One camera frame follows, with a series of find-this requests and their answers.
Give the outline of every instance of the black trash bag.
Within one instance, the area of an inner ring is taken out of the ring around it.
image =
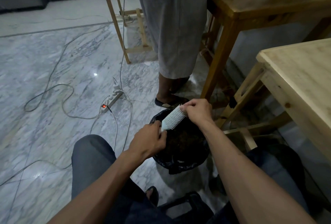
[[[162,120],[172,111],[165,109],[156,114],[151,122]],[[184,118],[174,130],[167,131],[166,148],[156,154],[153,159],[169,174],[191,170],[201,165],[209,155],[209,146],[200,129],[188,118]]]

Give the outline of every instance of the gray shorts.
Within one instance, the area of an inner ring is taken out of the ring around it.
[[[188,77],[199,53],[207,0],[140,0],[159,71],[169,79]]]

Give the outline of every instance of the hairbrush head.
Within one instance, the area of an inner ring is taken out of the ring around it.
[[[183,112],[178,105],[175,109],[172,110],[165,119],[162,120],[161,131],[164,130],[173,130],[186,116],[186,112]]]

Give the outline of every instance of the knee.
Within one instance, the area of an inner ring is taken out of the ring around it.
[[[95,134],[86,135],[75,143],[75,145],[73,146],[72,155],[78,153],[86,153],[94,146],[98,144],[102,144],[103,142],[106,142],[105,139],[99,135],[95,135]]]

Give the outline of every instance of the white wall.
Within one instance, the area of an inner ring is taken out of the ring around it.
[[[292,23],[271,28],[253,29],[240,32],[227,63],[227,71],[239,87],[243,77],[247,76],[256,63],[256,55],[260,50],[301,42],[313,29],[318,21],[307,24]],[[265,106],[256,109],[257,115],[263,119],[273,117],[283,112],[279,103],[270,96],[264,102]],[[331,163],[298,129],[294,122],[279,129],[280,134],[300,156],[304,166],[310,172],[325,196],[331,201]]]

